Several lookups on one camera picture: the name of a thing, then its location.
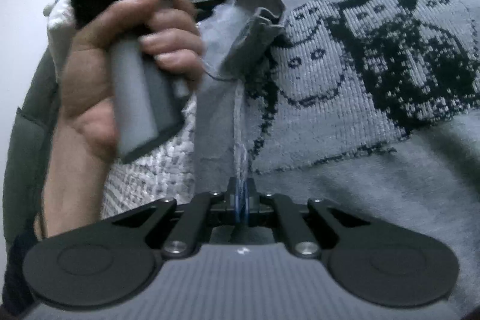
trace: gray handle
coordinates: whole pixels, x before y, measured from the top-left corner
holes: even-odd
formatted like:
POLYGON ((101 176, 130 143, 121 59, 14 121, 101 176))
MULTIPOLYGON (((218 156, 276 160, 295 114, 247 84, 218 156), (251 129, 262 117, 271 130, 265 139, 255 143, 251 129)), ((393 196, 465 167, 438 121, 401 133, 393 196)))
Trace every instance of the gray handle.
POLYGON ((118 155, 130 163, 176 135, 184 124, 172 78, 126 33, 110 47, 118 155))

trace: small logo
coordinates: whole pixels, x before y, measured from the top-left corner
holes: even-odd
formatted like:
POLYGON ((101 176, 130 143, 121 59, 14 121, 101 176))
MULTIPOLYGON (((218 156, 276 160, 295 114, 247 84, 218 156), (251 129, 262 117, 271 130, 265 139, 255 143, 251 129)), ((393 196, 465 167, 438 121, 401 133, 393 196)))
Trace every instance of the small logo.
POLYGON ((243 248, 239 248, 237 250, 237 252, 240 254, 240 255, 245 255, 245 254, 248 254, 250 252, 250 250, 246 247, 243 247, 243 248))

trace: round black pad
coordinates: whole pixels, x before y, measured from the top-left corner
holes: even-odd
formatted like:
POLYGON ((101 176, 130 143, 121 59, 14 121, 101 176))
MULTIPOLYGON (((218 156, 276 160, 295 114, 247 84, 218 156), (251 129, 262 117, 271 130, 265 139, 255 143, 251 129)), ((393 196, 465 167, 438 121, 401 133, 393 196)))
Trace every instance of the round black pad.
POLYGON ((458 276, 457 258, 447 246, 398 227, 353 229, 332 250, 328 266, 349 292, 388 307, 423 306, 445 298, 458 276))
POLYGON ((34 292, 61 307, 86 308, 119 302, 143 286, 155 269, 151 249, 132 229, 107 228, 72 231, 35 246, 23 264, 34 292))

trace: gray fabric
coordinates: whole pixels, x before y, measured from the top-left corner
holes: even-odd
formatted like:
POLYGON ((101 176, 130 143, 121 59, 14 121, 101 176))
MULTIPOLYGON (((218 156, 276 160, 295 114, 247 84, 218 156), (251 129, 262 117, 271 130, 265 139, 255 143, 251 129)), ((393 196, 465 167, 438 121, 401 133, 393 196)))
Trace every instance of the gray fabric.
POLYGON ((50 139, 57 122, 58 95, 55 68, 47 49, 11 131, 3 181, 3 235, 7 248, 40 210, 50 139))
MULTIPOLYGON (((244 178, 247 154, 244 126, 238 126, 243 119, 243 108, 239 107, 242 99, 239 100, 238 95, 243 91, 244 75, 255 69, 262 53, 282 31, 275 22, 283 10, 280 0, 229 0, 199 26, 206 45, 203 62, 207 73, 197 98, 197 104, 204 108, 200 121, 205 129, 221 129, 225 137, 206 132, 205 137, 195 139, 195 148, 205 152, 195 155, 198 159, 196 180, 200 184, 210 184, 212 180, 215 183, 219 176, 226 188, 229 178, 235 175, 232 170, 239 178, 244 178), (237 119, 236 127, 232 114, 237 119), (212 172, 211 161, 215 162, 215 172, 212 172)), ((197 192, 209 190, 209 187, 196 188, 197 192)))
MULTIPOLYGON (((460 261, 453 307, 480 305, 480 0, 282 1, 285 34, 241 78, 258 190, 442 240, 460 261)), ((236 86, 198 94, 197 192, 236 175, 236 86)))

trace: metal screw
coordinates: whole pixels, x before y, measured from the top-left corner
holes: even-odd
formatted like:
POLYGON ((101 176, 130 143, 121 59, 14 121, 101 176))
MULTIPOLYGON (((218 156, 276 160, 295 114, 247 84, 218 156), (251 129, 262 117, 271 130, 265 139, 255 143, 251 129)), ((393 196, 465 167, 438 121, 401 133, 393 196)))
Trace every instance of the metal screw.
POLYGON ((295 246, 295 251, 302 255, 311 255, 318 251, 318 245, 311 241, 302 241, 295 246))
POLYGON ((163 249, 171 254, 179 254, 187 249, 187 244, 183 241, 174 240, 165 244, 163 249))

